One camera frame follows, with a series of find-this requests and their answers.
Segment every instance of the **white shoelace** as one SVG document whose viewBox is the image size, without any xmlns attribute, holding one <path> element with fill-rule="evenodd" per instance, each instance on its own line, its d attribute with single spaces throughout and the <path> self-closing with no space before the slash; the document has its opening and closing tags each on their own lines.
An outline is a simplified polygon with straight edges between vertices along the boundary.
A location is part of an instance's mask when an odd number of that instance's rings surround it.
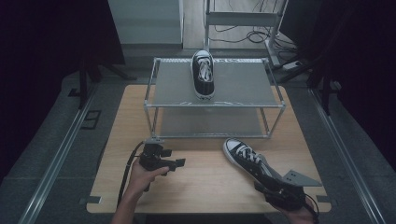
<svg viewBox="0 0 396 224">
<path fill-rule="evenodd" d="M 210 60 L 208 58 L 201 58 L 198 59 L 198 64 L 200 64 L 198 78 L 206 82 L 212 81 L 212 70 L 210 69 Z"/>
<path fill-rule="evenodd" d="M 253 149 L 251 149 L 251 147 L 247 147 L 247 146 L 241 146 L 240 148 L 238 148 L 236 150 L 236 155 L 239 155 L 240 157 L 243 157 L 244 159 L 248 160 L 248 161 L 252 161 L 254 163 L 260 163 L 262 162 L 262 158 L 259 157 L 259 154 L 256 154 L 255 152 L 253 152 Z"/>
</svg>

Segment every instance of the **wooden table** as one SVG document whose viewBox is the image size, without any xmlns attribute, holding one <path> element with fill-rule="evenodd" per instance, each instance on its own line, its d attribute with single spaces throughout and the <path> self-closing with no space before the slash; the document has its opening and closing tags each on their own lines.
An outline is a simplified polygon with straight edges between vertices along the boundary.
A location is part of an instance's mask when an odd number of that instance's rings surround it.
<svg viewBox="0 0 396 224">
<path fill-rule="evenodd" d="M 125 164 L 135 146 L 150 137 L 143 100 L 147 86 L 132 85 L 125 89 L 120 108 L 108 138 L 95 178 L 91 196 L 99 203 L 88 203 L 91 213 L 114 213 Z M 257 153 L 281 175 L 290 169 L 318 181 L 320 176 L 304 140 L 289 98 L 281 88 L 287 108 L 271 139 L 244 138 Z M 186 159 L 167 176 L 158 176 L 144 193 L 136 213 L 267 213 L 276 210 L 254 189 L 253 179 L 232 165 L 224 156 L 225 138 L 166 139 L 164 148 L 173 150 L 168 160 Z M 323 187 L 304 188 L 315 200 L 327 196 Z M 331 209 L 329 203 L 318 203 L 320 212 Z"/>
</svg>

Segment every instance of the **shelf top surface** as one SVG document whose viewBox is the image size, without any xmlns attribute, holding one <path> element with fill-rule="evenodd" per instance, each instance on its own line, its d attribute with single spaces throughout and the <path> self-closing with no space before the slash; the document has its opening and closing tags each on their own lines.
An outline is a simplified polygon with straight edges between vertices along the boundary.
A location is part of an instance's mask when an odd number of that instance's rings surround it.
<svg viewBox="0 0 396 224">
<path fill-rule="evenodd" d="M 214 59 L 215 95 L 197 98 L 191 59 L 160 59 L 153 106 L 278 106 L 261 59 Z"/>
</svg>

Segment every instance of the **metal track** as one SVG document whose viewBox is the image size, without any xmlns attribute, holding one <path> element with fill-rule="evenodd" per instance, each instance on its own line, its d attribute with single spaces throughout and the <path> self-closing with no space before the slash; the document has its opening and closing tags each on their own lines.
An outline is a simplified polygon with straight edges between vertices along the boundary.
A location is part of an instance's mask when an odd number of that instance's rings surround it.
<svg viewBox="0 0 396 224">
<path fill-rule="evenodd" d="M 85 115 L 90 108 L 93 96 L 95 95 L 97 90 L 97 86 L 98 84 L 92 84 L 92 86 L 90 87 L 86 104 L 78 111 L 72 125 L 67 131 L 64 140 L 62 141 L 58 151 L 52 159 L 52 162 L 49 164 L 46 173 L 44 173 L 43 178 L 38 184 L 34 195 L 32 196 L 30 202 L 27 204 L 25 211 L 21 215 L 18 223 L 35 223 L 35 220 L 37 219 L 37 216 L 40 213 L 41 208 L 50 193 L 53 183 L 55 182 L 56 177 L 58 176 L 59 171 L 64 164 L 64 159 L 66 158 L 69 149 L 76 138 L 82 121 L 84 120 Z"/>
<path fill-rule="evenodd" d="M 335 148 L 340 156 L 342 163 L 344 164 L 346 171 L 349 174 L 349 177 L 352 180 L 352 183 L 358 192 L 359 196 L 361 197 L 361 202 L 366 209 L 367 214 L 369 215 L 372 223 L 386 223 L 385 219 L 383 218 L 381 211 L 378 208 L 377 202 L 372 194 L 372 192 L 367 187 L 367 184 L 361 175 L 358 167 L 355 165 L 355 162 L 352 160 L 349 151 L 346 145 L 343 142 L 339 132 L 335 128 L 334 123 L 332 122 L 332 118 L 326 114 L 323 110 L 321 103 L 320 103 L 320 96 L 318 95 L 317 91 L 313 91 L 309 89 L 309 92 L 312 94 L 317 110 L 322 118 L 326 128 L 328 129 L 331 139 L 335 144 Z"/>
</svg>

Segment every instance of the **sneaker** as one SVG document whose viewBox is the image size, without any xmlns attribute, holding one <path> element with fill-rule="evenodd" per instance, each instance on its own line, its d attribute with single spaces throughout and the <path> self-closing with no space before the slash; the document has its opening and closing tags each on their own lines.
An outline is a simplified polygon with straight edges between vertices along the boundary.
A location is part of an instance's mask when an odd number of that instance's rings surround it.
<svg viewBox="0 0 396 224">
<path fill-rule="evenodd" d="M 262 154 L 257 154 L 247 144 L 235 138 L 225 140 L 223 150 L 228 160 L 247 171 L 259 182 L 264 176 L 282 179 L 282 176 L 271 168 Z"/>
<path fill-rule="evenodd" d="M 200 100 L 210 100 L 215 93 L 213 57 L 206 50 L 198 50 L 192 56 L 191 73 L 195 94 Z"/>
</svg>

